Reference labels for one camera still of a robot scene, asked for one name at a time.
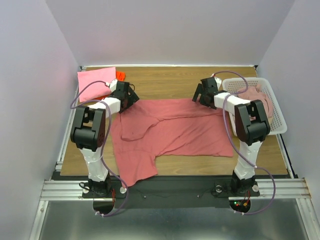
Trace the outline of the dusty red t shirt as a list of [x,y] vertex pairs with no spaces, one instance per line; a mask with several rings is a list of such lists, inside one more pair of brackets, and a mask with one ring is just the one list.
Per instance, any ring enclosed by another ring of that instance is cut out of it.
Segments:
[[232,157],[223,113],[191,99],[139,100],[111,125],[120,177],[131,187],[158,174],[156,157]]

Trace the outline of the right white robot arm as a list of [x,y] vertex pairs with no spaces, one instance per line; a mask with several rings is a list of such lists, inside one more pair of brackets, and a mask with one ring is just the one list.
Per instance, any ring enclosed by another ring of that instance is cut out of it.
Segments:
[[231,140],[227,126],[226,113],[234,116],[236,136],[239,139],[238,160],[233,170],[230,189],[235,195],[242,195],[246,191],[258,191],[255,180],[255,170],[259,149],[270,133],[270,124],[261,100],[247,100],[239,98],[239,94],[249,89],[247,80],[245,89],[237,93],[219,90],[222,81],[214,75],[204,78],[197,85],[192,101],[211,109],[222,109],[223,121],[229,140]]

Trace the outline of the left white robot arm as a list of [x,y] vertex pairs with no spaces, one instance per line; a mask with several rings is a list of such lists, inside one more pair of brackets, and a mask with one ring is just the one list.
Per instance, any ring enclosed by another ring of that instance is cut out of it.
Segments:
[[88,181],[81,182],[83,198],[108,198],[115,195],[110,170],[103,160],[103,150],[111,129],[112,115],[122,113],[134,105],[139,97],[135,86],[127,81],[112,80],[105,85],[110,95],[102,100],[86,100],[79,105],[72,101],[75,115],[70,140],[75,143],[85,160]]

